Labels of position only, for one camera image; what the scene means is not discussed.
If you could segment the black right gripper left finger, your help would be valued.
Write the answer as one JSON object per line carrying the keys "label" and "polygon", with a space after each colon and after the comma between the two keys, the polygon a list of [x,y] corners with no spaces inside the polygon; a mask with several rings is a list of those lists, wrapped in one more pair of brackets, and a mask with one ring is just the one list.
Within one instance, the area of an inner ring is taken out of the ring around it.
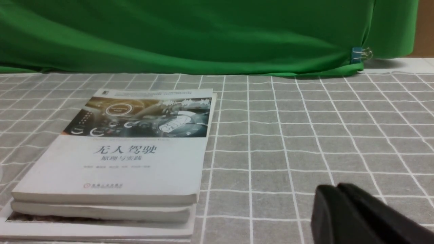
{"label": "black right gripper left finger", "polygon": [[316,187],[311,231],[315,244],[377,244],[378,238],[336,187]]}

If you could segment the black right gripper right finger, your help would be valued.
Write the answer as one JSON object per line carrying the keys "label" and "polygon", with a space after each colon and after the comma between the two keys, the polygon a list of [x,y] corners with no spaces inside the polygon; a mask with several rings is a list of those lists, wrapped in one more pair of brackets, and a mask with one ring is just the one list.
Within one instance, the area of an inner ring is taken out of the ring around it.
{"label": "black right gripper right finger", "polygon": [[337,185],[368,226],[386,244],[432,244],[434,235],[365,190],[351,183]]}

